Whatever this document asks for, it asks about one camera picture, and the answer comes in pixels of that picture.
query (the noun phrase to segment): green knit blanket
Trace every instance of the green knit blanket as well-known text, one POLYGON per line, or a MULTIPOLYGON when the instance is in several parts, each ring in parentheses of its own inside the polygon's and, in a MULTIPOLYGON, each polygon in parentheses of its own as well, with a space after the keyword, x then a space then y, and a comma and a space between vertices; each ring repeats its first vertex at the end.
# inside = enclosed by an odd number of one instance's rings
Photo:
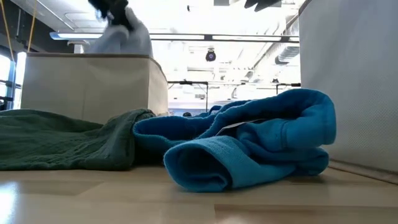
POLYGON ((0 170, 128 170, 136 159, 135 110, 96 124, 34 110, 0 112, 0 170))

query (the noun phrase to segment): cord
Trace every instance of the cord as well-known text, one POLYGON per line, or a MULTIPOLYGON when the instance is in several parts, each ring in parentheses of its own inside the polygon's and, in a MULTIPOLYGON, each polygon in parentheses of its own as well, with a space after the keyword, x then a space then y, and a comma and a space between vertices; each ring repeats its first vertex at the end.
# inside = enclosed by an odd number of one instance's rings
POLYGON ((0 0, 1 3, 1 11, 2 11, 2 19, 4 20, 4 26, 6 27, 6 34, 7 34, 7 40, 8 40, 8 46, 10 48, 10 53, 11 53, 11 59, 13 62, 15 62, 14 59, 14 53, 12 52, 12 46, 11 46, 11 38, 10 38, 10 33, 8 31, 8 25, 7 25, 7 19, 6 19, 6 12, 4 10, 4 3, 3 0, 0 0))
POLYGON ((29 42, 28 42, 28 45, 27 45, 27 51, 28 52, 30 51, 30 45, 32 43, 33 29, 35 27, 35 21, 36 21, 36 12, 37 12, 37 0, 35 0, 35 7, 34 7, 34 10, 33 10, 33 18, 32 18, 32 26, 30 27, 29 42))

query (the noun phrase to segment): white storage box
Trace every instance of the white storage box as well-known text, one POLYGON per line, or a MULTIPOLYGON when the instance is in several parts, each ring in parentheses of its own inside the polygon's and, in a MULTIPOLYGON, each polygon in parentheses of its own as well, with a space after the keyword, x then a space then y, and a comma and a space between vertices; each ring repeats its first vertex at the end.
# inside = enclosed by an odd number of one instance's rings
POLYGON ((160 65, 141 55, 28 54, 21 108, 105 123, 127 111, 168 110, 160 65))
POLYGON ((302 86, 336 107, 336 142, 325 149, 335 161, 388 171, 391 182, 398 180, 397 8, 397 0, 312 0, 300 15, 302 86))

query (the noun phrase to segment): towel fold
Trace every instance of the towel fold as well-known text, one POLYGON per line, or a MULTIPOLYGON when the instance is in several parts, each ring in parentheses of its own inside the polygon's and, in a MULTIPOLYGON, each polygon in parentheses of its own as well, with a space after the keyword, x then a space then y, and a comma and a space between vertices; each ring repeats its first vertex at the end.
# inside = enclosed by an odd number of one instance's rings
POLYGON ((165 153, 164 164, 176 183, 191 191, 220 192, 321 173, 328 154, 319 147, 335 140, 336 120, 329 97, 299 89, 236 101, 207 117, 145 119, 133 134, 141 154, 165 153), (245 121, 256 122, 219 134, 245 121))

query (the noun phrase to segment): floor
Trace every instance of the floor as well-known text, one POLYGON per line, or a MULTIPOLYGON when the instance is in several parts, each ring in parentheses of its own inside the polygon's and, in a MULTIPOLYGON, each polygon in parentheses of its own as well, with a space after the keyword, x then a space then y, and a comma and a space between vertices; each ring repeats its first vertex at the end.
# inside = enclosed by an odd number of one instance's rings
POLYGON ((397 223, 398 186, 338 170, 192 194, 160 167, 0 172, 0 223, 397 223))

